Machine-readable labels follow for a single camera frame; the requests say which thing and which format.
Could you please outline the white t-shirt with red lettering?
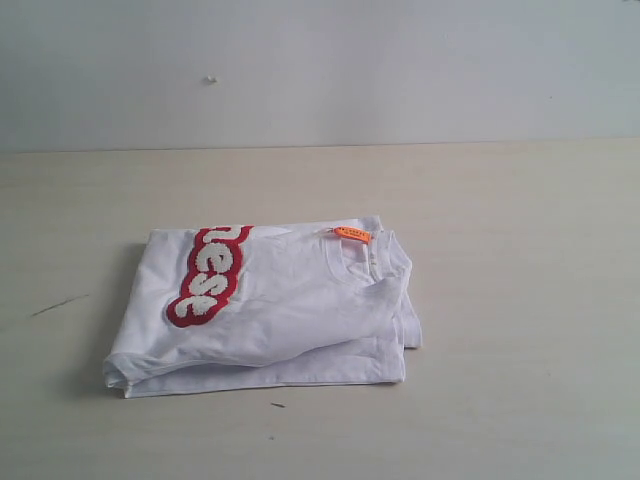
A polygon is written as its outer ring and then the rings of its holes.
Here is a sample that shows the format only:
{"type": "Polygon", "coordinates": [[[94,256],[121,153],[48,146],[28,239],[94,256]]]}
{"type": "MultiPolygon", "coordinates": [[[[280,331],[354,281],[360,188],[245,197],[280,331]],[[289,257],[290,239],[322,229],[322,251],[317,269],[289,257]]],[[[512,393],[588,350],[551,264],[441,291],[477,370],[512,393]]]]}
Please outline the white t-shirt with red lettering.
{"type": "Polygon", "coordinates": [[[141,398],[402,382],[406,351],[423,343],[411,270],[376,216],[154,230],[105,383],[141,398]]]}

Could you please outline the orange neck label loop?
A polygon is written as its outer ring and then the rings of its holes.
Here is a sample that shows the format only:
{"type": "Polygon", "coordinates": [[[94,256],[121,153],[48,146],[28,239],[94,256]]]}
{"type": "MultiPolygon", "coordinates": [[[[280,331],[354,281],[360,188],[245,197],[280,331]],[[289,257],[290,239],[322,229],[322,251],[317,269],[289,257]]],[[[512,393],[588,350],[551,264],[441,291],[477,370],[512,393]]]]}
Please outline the orange neck label loop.
{"type": "Polygon", "coordinates": [[[328,232],[346,240],[357,241],[363,244],[370,244],[373,235],[368,231],[349,226],[337,226],[328,229],[328,232]]]}

